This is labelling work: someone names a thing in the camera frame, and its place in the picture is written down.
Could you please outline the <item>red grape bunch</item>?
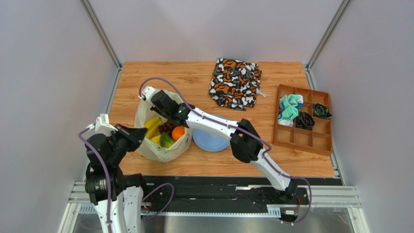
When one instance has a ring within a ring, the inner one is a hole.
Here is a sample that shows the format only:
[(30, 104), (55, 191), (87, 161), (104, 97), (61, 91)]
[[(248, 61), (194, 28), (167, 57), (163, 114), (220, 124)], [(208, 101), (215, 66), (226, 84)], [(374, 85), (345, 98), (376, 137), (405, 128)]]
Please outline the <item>red grape bunch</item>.
[(172, 135), (172, 131), (174, 130), (175, 126), (170, 122), (164, 122), (158, 127), (158, 131), (160, 134), (166, 133), (169, 136)]

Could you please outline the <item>orange tangerine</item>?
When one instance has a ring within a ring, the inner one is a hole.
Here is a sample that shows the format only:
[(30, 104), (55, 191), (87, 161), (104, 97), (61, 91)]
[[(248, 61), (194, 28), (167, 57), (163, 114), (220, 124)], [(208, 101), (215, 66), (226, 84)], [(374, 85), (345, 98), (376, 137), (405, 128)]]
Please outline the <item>orange tangerine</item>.
[(174, 141), (177, 141), (179, 138), (185, 135), (185, 127), (184, 126), (177, 126), (173, 129), (171, 133), (171, 137)]

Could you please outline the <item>yellow banana bunch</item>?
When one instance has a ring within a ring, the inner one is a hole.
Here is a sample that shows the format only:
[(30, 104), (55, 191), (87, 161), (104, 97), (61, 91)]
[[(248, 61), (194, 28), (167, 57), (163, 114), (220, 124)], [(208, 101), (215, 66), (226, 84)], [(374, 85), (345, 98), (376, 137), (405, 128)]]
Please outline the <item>yellow banana bunch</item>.
[(158, 127), (162, 124), (162, 120), (160, 117), (154, 117), (152, 119), (150, 119), (149, 121), (147, 121), (144, 124), (144, 127), (148, 129), (147, 133), (146, 133), (146, 138), (151, 139), (154, 134), (158, 131)]

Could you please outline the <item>green orange mango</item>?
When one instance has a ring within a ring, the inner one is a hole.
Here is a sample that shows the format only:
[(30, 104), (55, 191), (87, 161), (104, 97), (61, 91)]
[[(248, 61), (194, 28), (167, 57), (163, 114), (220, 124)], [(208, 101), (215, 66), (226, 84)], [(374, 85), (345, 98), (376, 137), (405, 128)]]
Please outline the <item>green orange mango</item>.
[(175, 143), (175, 140), (172, 139), (172, 137), (168, 133), (163, 133), (160, 136), (161, 147), (169, 149), (174, 143)]

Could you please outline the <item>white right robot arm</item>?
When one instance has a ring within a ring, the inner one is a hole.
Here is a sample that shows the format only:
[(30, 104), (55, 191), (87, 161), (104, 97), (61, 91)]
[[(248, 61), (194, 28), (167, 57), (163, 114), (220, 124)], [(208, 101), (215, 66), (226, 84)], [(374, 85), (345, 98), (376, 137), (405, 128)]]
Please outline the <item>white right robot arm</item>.
[(254, 165), (271, 183), (272, 187), (292, 196), (298, 184), (269, 156), (265, 142), (252, 124), (246, 120), (231, 121), (205, 113), (187, 103), (177, 103), (163, 90), (150, 86), (142, 91), (142, 99), (175, 126), (203, 130), (228, 141), (233, 156), (239, 161)]

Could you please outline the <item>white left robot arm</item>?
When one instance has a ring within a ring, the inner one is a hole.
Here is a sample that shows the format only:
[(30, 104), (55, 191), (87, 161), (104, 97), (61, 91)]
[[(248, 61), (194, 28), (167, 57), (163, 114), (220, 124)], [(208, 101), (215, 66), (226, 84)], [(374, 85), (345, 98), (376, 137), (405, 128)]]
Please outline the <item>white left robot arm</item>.
[(89, 164), (86, 168), (85, 191), (98, 214), (104, 233), (138, 233), (140, 212), (146, 181), (142, 174), (124, 175), (120, 163), (125, 155), (138, 149), (147, 128), (128, 128), (117, 124), (109, 134), (96, 133), (84, 143)]

